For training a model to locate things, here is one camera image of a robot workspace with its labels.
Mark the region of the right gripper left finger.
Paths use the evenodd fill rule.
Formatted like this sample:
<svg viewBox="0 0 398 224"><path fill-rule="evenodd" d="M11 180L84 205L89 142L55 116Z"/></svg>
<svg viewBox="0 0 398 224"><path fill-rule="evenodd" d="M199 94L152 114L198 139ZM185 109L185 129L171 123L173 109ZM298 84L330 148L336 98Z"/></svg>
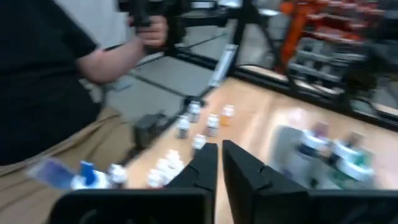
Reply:
<svg viewBox="0 0 398 224"><path fill-rule="evenodd" d="M217 171L218 146L207 143L165 187L73 191L49 224L214 224Z"/></svg>

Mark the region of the small purple food coloring bottle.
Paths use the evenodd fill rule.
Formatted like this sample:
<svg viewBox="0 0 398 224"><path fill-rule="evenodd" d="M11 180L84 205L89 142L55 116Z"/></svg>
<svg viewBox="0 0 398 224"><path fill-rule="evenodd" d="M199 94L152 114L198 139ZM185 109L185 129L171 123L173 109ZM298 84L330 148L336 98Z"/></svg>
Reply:
<svg viewBox="0 0 398 224"><path fill-rule="evenodd" d="M172 169L175 175L178 175L179 173L181 173L181 171L183 171L185 165L181 160L171 161L170 168Z"/></svg>

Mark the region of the small dark food coloring bottle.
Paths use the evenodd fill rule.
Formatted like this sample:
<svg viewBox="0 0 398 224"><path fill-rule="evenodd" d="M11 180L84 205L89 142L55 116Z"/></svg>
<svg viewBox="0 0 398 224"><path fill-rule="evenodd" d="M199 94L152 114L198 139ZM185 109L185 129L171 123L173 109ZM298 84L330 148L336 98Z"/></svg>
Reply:
<svg viewBox="0 0 398 224"><path fill-rule="evenodd" d="M169 170L162 170L161 171L161 178L162 178L162 185L167 185L173 180L176 176L176 171L174 169Z"/></svg>
<svg viewBox="0 0 398 224"><path fill-rule="evenodd" d="M177 137L179 139L185 139L188 136L188 132L190 129L190 121L188 116L181 115L179 117L177 129Z"/></svg>
<svg viewBox="0 0 398 224"><path fill-rule="evenodd" d="M191 123L197 123L200 119L201 104L199 101L192 101L188 106L189 120Z"/></svg>

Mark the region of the small yellow food coloring bottle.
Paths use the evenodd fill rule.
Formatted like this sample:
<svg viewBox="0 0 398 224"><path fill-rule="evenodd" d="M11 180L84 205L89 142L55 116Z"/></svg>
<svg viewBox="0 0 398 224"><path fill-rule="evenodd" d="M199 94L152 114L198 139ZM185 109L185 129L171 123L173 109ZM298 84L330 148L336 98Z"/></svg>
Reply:
<svg viewBox="0 0 398 224"><path fill-rule="evenodd" d="M171 149L168 151L166 159L170 162L178 162L180 161L180 154L178 151Z"/></svg>

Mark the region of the small blue food coloring bottle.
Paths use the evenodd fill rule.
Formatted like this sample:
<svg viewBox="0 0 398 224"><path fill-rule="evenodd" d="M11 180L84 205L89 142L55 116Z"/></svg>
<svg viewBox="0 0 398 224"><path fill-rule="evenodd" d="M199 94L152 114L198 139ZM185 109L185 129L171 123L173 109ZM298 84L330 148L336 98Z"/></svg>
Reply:
<svg viewBox="0 0 398 224"><path fill-rule="evenodd" d="M198 150L200 150L206 144L206 136L202 134L196 134L192 141L192 149L195 154Z"/></svg>

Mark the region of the small red food coloring bottle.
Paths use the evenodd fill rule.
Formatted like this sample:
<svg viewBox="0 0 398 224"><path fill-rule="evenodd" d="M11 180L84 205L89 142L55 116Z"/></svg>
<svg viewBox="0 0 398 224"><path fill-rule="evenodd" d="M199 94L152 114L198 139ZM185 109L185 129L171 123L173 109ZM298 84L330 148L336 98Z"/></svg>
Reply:
<svg viewBox="0 0 398 224"><path fill-rule="evenodd" d="M220 119L216 114L210 114L206 123L206 135L214 137L217 134L219 128Z"/></svg>

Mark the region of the large purple food coloring bottle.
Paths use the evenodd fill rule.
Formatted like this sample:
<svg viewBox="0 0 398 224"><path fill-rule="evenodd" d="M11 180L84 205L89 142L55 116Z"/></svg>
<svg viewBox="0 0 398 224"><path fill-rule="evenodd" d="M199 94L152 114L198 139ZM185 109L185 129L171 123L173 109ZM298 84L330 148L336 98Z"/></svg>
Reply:
<svg viewBox="0 0 398 224"><path fill-rule="evenodd" d="M328 124L322 122L302 132L289 161L289 171L295 177L315 177L321 170L322 153L329 143L327 133Z"/></svg>

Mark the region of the large green food coloring bottle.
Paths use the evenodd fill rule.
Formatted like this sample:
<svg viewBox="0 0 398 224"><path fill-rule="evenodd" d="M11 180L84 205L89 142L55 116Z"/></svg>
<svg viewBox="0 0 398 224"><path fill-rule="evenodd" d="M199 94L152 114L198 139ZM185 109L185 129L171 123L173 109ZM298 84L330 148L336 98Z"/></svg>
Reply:
<svg viewBox="0 0 398 224"><path fill-rule="evenodd" d="M364 153L339 158L328 173L328 180L339 189L373 188L374 169Z"/></svg>

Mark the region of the person's forearm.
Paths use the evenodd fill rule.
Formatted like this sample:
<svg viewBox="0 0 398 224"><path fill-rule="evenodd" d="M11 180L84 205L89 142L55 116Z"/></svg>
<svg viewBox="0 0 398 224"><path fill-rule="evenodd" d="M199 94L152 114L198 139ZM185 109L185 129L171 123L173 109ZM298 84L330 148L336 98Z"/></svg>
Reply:
<svg viewBox="0 0 398 224"><path fill-rule="evenodd" d="M140 37L113 50L97 49L77 60L82 75L93 83L110 83L132 70L145 56L146 42Z"/></svg>

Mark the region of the grey plastic bin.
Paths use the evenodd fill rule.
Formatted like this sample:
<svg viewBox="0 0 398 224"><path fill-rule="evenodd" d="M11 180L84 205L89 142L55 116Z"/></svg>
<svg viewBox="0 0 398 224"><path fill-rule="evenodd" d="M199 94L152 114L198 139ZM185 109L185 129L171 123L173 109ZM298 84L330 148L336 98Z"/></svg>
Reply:
<svg viewBox="0 0 398 224"><path fill-rule="evenodd" d="M299 142L299 139L304 130L295 129L288 126L282 126L277 131L274 143L272 145L272 156L269 162L270 166L276 171L284 174L286 177L293 181L301 184L302 186L309 189L338 189L333 183L328 180L328 173L332 170L336 163L331 164L328 158L331 154L331 147L334 140L329 139L329 143L326 145L326 149L322 153L322 168L315 177L295 177L291 171L289 171L290 157L294 151L294 147ZM359 149L367 155L368 162L372 166L373 154L370 151L358 146ZM376 187L375 180L373 177L373 188Z"/></svg>

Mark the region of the silver aluminium bar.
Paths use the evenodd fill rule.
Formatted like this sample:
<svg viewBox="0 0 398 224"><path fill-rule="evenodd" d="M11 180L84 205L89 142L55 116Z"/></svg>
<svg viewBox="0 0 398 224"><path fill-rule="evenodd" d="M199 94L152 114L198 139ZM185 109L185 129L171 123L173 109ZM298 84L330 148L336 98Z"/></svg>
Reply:
<svg viewBox="0 0 398 224"><path fill-rule="evenodd" d="M228 73L231 64L233 63L237 48L238 46L234 44L226 45L223 54L216 64L212 77L210 78L209 86L218 87L223 81L224 77Z"/></svg>

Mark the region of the shelf rack with orange bins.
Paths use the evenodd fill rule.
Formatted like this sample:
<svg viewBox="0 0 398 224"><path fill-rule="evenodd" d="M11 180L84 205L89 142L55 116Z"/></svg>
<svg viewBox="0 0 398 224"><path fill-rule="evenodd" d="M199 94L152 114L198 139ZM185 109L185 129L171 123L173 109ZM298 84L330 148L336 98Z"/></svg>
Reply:
<svg viewBox="0 0 398 224"><path fill-rule="evenodd" d="M281 5L292 19L282 60L294 75L337 75L364 60L368 32L385 13L385 0L290 0Z"/></svg>

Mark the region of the person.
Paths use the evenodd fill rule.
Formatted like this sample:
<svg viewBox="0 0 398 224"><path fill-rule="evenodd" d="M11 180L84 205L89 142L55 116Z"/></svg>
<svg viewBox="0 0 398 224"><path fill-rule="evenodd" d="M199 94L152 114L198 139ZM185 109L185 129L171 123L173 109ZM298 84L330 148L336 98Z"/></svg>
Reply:
<svg viewBox="0 0 398 224"><path fill-rule="evenodd" d="M80 83L95 49L53 0L0 0L0 224L47 221L60 192L27 175L36 162L106 170L131 150L127 122Z"/></svg>

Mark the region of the black frame bracket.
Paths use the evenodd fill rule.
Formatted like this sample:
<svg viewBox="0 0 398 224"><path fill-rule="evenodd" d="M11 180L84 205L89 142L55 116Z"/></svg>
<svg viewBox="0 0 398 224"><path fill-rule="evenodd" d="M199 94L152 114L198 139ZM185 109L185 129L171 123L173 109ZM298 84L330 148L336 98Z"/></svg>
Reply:
<svg viewBox="0 0 398 224"><path fill-rule="evenodd" d="M183 107L187 108L190 103L197 102L200 104L200 106L203 108L206 106L206 101L201 99L198 96L193 96L193 95L187 95L184 100L183 100Z"/></svg>

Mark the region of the black aluminium rig frame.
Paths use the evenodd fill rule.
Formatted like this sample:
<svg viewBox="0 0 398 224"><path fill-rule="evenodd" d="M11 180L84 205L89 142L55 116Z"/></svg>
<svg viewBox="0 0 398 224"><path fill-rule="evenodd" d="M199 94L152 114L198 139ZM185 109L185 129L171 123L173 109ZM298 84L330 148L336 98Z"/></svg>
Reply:
<svg viewBox="0 0 398 224"><path fill-rule="evenodd" d="M242 6L236 9L228 9L226 15L237 19L238 24L234 33L233 43L231 44L232 47L236 47L236 50L232 53L231 61L226 63L226 71L221 73L221 80L226 77L237 78L261 88L398 133L398 115L378 109L374 110L373 115L355 111L351 106L351 97L348 94L347 87L340 93L328 93L325 90L319 90L315 86L299 86L299 83L294 81L293 76L283 66L279 51L275 48L274 39L266 29L268 26L267 15L261 14L260 10L252 5L252 0L243 0ZM269 75L262 75L259 72L240 68L234 64L239 55L245 27L248 24L257 24L259 26L274 54L275 62L282 67L282 73L271 72Z"/></svg>

